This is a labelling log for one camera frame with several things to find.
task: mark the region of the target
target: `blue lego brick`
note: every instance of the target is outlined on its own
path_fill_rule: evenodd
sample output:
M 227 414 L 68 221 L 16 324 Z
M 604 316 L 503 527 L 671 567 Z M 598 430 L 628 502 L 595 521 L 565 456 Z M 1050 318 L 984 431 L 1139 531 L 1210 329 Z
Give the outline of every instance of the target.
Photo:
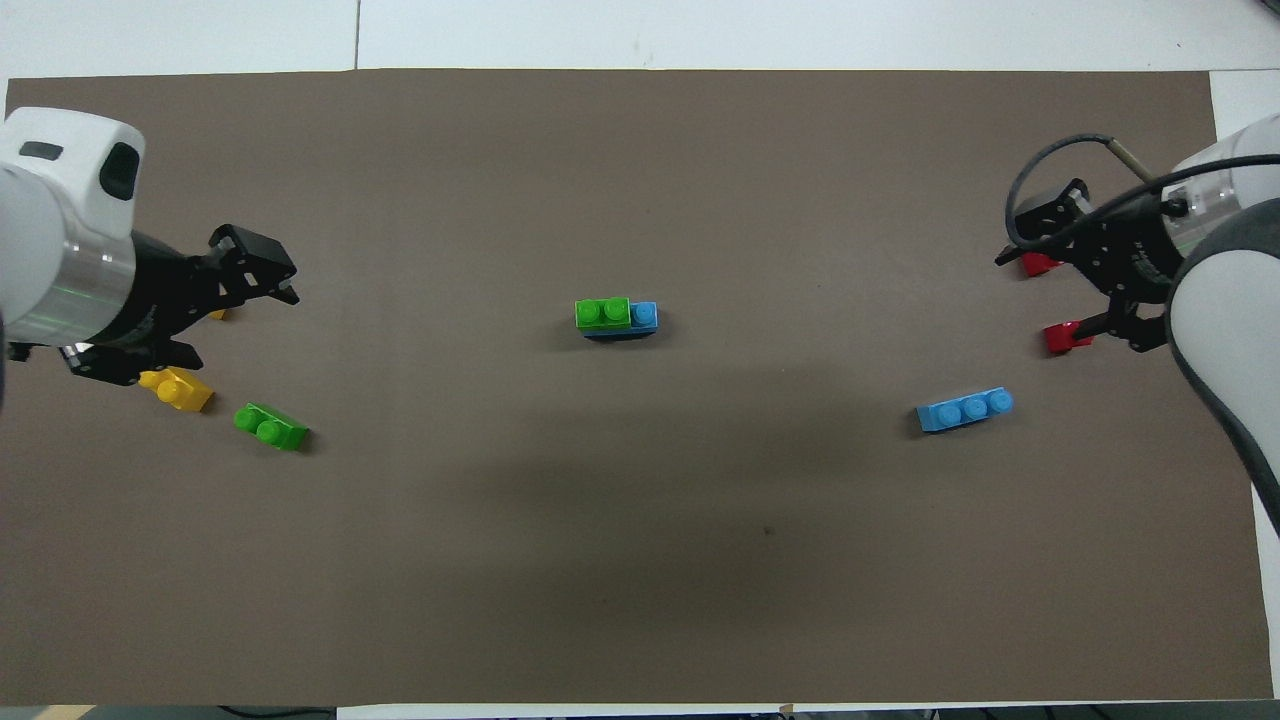
M 920 416 L 920 428 L 927 433 L 936 433 L 1002 415 L 1012 409 L 1014 396 L 997 387 L 945 402 L 920 405 L 915 413 Z
M 644 337 L 658 332 L 658 304 L 632 302 L 631 327 L 612 331 L 581 331 L 582 337 L 626 340 L 628 337 Z

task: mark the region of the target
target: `toy building block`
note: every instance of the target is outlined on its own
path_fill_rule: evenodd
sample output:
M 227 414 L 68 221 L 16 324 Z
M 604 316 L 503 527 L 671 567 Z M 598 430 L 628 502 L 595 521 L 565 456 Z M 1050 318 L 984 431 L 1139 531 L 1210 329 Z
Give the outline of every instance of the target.
M 946 402 L 922 405 L 915 409 L 920 428 L 927 433 L 950 430 L 1014 409 L 1014 396 L 1002 387 L 975 392 Z
M 1060 355 L 1073 347 L 1093 345 L 1093 336 L 1084 340 L 1075 340 L 1071 337 L 1071 333 L 1074 333 L 1078 327 L 1080 327 L 1080 322 L 1071 320 L 1070 323 L 1059 323 L 1044 328 L 1044 345 L 1048 347 L 1048 351 L 1055 355 Z
M 248 402 L 236 411 L 232 420 L 237 428 L 276 450 L 297 450 L 307 434 L 307 427 L 279 410 Z
M 614 329 L 581 329 L 582 337 L 600 340 L 626 340 L 631 337 L 645 337 L 658 332 L 658 304 L 657 302 L 628 302 L 627 310 L 630 320 L 625 328 Z
M 626 297 L 579 300 L 573 319 L 581 332 L 625 331 L 631 328 L 631 301 Z
M 168 402 L 184 413 L 200 413 L 214 396 L 212 388 L 182 368 L 143 370 L 138 384 L 154 391 L 161 402 Z
M 1020 260 L 1023 261 L 1023 269 L 1027 270 L 1028 278 L 1043 275 L 1062 264 L 1061 260 L 1055 260 L 1041 252 L 1023 252 Z

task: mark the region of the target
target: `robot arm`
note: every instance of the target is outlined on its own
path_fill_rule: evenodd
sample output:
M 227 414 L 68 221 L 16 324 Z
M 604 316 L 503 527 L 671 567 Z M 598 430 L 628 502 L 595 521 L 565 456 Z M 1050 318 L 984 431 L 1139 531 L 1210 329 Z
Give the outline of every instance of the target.
M 1098 209 L 1073 179 L 1016 205 L 1021 181 L 1075 142 L 1107 145 L 1144 182 Z M 1160 178 L 1114 138 L 1073 136 L 1041 151 L 1006 204 L 1010 246 L 1073 264 L 1108 297 L 1074 333 L 1120 337 L 1144 352 L 1165 342 L 1244 461 L 1280 530 L 1280 115 L 1266 118 Z M 1142 318 L 1142 305 L 1164 315 Z
M 279 242 L 223 225 L 205 255 L 133 231 L 142 135 L 97 115 L 20 108 L 0 126 L 0 319 L 9 357 L 58 347 L 72 373 L 133 384 L 198 369 L 173 336 L 255 297 L 291 305 L 297 269 Z

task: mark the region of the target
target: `red lego brick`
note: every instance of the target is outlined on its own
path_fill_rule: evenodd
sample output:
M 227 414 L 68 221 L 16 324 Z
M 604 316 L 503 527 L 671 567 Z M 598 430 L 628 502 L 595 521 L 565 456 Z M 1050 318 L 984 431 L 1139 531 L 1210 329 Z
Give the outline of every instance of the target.
M 1044 345 L 1048 346 L 1048 351 L 1059 355 L 1071 350 L 1073 347 L 1093 345 L 1092 336 L 1084 340 L 1075 340 L 1071 337 L 1071 333 L 1074 333 L 1078 327 L 1080 327 L 1080 322 L 1071 320 L 1070 323 L 1060 323 L 1057 325 L 1044 328 Z
M 1039 252 L 1023 252 L 1021 261 L 1028 278 L 1043 275 L 1062 264 L 1061 260 L 1055 260 L 1048 255 L 1042 255 Z

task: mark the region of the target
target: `table surface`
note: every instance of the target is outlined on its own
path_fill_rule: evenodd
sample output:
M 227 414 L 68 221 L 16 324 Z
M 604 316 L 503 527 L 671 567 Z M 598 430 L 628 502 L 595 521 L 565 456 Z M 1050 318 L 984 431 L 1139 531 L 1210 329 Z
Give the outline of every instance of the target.
M 205 415 L 47 354 L 14 366 L 0 697 L 1268 691 L 1226 438 L 1157 356 L 1044 357 L 1038 328 L 1100 299 L 991 265 L 988 208 L 1028 147 L 1103 127 L 1167 167 L 1212 138 L 1202 73 L 383 70 L 12 97 L 136 124 L 137 225 L 188 250 L 228 220 L 279 237 L 303 302 L 189 333 L 220 393 Z M 1044 177 L 1069 169 L 1128 182 L 1105 154 Z M 577 337 L 571 301 L 612 293 L 659 301 L 662 332 Z M 997 384 L 1010 415 L 920 433 L 914 405 Z M 305 452 L 234 430 L 244 401 L 312 424 Z
M 1236 0 L 1208 6 L 1176 0 L 1164 6 L 1170 12 L 1152 14 L 1142 0 L 1089 0 L 1055 10 L 1055 18 L 1069 13 L 1070 22 L 1046 23 L 1025 5 L 989 3 L 984 4 L 983 12 L 989 9 L 984 22 L 974 23 L 973 8 L 936 0 L 804 0 L 753 4 L 749 12 L 714 3 L 689 12 L 685 4 L 664 1 L 539 0 L 493 8 L 466 0 L 228 0 L 216 5 L 129 0 L 108 8 L 74 0 L 0 0 L 0 86 L 6 77 L 340 70 L 379 64 L 699 68 L 716 61 L 731 68 L 1204 69 L 1211 70 L 1219 137 L 1280 106 L 1280 70 L 1268 69 L 1280 67 L 1280 23 L 1261 4 Z M 1188 18 L 1194 22 L 1184 22 Z M 721 31 L 708 33 L 708 22 Z M 563 33 L 568 33 L 567 41 Z M 132 41 L 113 40 L 119 37 Z M 1014 45 L 1011 37 L 1028 41 Z M 225 51 L 229 38 L 234 51 Z M 211 50 L 215 47 L 223 50 Z M 1280 671 L 1280 630 L 1275 628 L 1280 620 L 1280 543 L 1256 498 L 1254 505 L 1262 587 L 1272 624 L 1271 666 Z M 768 711 L 769 706 L 751 708 Z M 397 711 L 408 714 L 403 716 L 479 717 L 646 710 L 526 706 L 520 711 L 463 705 Z

